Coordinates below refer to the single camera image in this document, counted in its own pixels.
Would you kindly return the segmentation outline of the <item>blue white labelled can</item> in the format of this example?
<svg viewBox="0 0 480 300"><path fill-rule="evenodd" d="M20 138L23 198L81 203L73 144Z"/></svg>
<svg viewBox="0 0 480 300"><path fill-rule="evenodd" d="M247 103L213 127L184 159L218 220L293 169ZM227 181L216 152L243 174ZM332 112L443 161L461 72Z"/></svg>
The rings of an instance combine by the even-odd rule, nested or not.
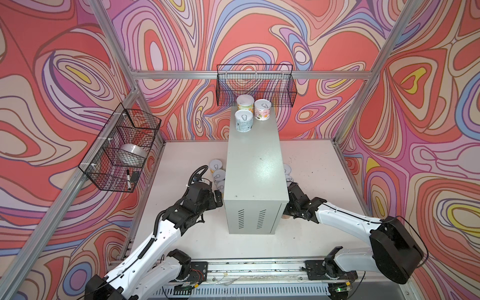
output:
<svg viewBox="0 0 480 300"><path fill-rule="evenodd" d="M253 113L247 109L239 109L234 114L236 130L240 133L251 131L253 127Z"/></svg>

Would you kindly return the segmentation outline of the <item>orange green labelled can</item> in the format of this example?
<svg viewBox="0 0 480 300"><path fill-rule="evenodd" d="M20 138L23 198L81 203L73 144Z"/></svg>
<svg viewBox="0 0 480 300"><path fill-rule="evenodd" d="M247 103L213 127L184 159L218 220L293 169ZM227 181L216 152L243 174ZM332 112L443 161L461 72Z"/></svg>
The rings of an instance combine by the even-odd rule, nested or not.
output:
<svg viewBox="0 0 480 300"><path fill-rule="evenodd" d="M248 110L253 113L255 99L251 95L242 94L236 98L236 104L238 110Z"/></svg>

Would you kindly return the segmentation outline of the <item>pink labelled can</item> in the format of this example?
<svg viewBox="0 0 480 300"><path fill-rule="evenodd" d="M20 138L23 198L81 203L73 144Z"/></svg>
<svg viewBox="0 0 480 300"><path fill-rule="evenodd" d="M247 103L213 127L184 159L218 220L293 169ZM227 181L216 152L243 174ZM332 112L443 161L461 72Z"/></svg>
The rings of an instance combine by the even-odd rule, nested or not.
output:
<svg viewBox="0 0 480 300"><path fill-rule="evenodd" d="M267 99L259 99L254 103L254 117L260 121L266 121L270 118L271 102Z"/></svg>

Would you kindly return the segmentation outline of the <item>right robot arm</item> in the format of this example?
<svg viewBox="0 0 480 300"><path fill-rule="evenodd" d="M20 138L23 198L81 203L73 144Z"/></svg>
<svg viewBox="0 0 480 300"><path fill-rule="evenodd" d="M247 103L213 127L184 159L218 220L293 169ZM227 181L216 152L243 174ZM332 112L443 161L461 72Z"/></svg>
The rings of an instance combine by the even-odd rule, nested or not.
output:
<svg viewBox="0 0 480 300"><path fill-rule="evenodd" d="M420 267L424 252L397 217L378 219L343 210L323 198L309 198L296 182L287 190L286 216L337 228L367 244L357 249L336 246L314 268L316 275L336 280L351 272L376 272L404 285Z"/></svg>

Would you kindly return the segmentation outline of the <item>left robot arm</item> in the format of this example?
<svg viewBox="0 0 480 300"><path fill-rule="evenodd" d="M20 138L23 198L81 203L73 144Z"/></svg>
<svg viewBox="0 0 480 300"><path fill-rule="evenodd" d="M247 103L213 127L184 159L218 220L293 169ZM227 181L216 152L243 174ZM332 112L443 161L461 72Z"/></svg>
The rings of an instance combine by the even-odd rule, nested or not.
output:
<svg viewBox="0 0 480 300"><path fill-rule="evenodd" d="M187 230L203 223L206 211L222 207L221 192L204 178L207 165L197 168L182 197L159 212L152 233L105 276L93 276L85 286L83 300L147 300L170 282L193 290L206 280L206 266L196 266L191 257L172 245Z"/></svg>

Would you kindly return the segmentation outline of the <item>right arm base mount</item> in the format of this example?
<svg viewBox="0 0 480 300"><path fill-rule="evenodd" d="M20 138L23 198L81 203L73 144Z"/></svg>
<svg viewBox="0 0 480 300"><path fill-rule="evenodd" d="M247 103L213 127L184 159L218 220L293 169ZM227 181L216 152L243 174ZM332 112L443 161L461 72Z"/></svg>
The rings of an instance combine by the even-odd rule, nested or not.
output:
<svg viewBox="0 0 480 300"><path fill-rule="evenodd" d="M356 271L343 271L334 261L307 260L301 270L306 272L310 281L356 281L358 279Z"/></svg>

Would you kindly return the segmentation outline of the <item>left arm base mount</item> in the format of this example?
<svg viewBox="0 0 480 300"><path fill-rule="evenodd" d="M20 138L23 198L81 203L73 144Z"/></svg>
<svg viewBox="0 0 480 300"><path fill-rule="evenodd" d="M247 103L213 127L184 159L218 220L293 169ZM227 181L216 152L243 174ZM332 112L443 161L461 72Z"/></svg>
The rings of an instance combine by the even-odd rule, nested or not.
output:
<svg viewBox="0 0 480 300"><path fill-rule="evenodd" d="M190 263L188 276L184 279L190 282L191 285L201 284L208 278L208 262L207 261L193 261Z"/></svg>

